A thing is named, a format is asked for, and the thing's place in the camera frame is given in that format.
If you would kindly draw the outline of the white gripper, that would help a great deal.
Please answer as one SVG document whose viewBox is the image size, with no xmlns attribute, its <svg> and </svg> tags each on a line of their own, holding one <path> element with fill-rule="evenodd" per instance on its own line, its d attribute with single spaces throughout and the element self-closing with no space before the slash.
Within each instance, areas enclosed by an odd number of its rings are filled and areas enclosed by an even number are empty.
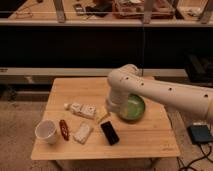
<svg viewBox="0 0 213 171">
<path fill-rule="evenodd" d="M 111 89 L 106 97 L 106 108 L 109 112 L 120 113 L 127 105 L 128 93 Z"/>
</svg>

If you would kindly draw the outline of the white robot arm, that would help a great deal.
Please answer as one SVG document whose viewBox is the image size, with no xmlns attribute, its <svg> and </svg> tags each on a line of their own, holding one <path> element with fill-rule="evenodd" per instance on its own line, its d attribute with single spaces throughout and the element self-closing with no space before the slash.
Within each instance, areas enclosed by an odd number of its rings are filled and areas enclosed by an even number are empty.
<svg viewBox="0 0 213 171">
<path fill-rule="evenodd" d="M 110 112 L 119 114 L 127 106 L 129 95 L 136 94 L 213 124 L 211 88 L 146 79 L 133 64 L 112 70 L 107 82 L 110 91 L 106 108 Z"/>
</svg>

